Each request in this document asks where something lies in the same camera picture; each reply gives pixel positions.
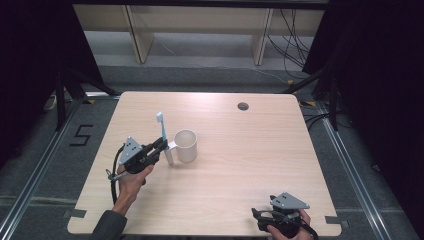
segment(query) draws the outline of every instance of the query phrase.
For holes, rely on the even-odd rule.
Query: human hand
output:
[[[154,166],[149,165],[143,171],[137,174],[126,174],[119,179],[119,197],[116,200],[112,211],[125,216],[131,204],[137,199],[137,194],[143,185],[144,179],[153,171]],[[117,173],[125,170],[124,166],[120,166]]]
[[[311,217],[309,217],[309,215],[303,209],[299,209],[299,212],[300,212],[300,216],[302,217],[303,221],[305,221],[308,225],[310,225]],[[286,236],[284,236],[277,228],[275,228],[271,225],[268,225],[266,228],[276,240],[288,240],[288,238]],[[313,237],[304,228],[300,228],[299,233],[296,236],[294,236],[293,238],[290,238],[290,239],[312,240]]]

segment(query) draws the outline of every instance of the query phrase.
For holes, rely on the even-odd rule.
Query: white cup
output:
[[[178,159],[181,162],[189,163],[197,157],[197,136],[191,130],[184,129],[175,134],[174,141],[168,143],[168,149],[166,149],[165,156],[168,160],[169,165],[174,164],[172,158],[172,150],[177,150]]]

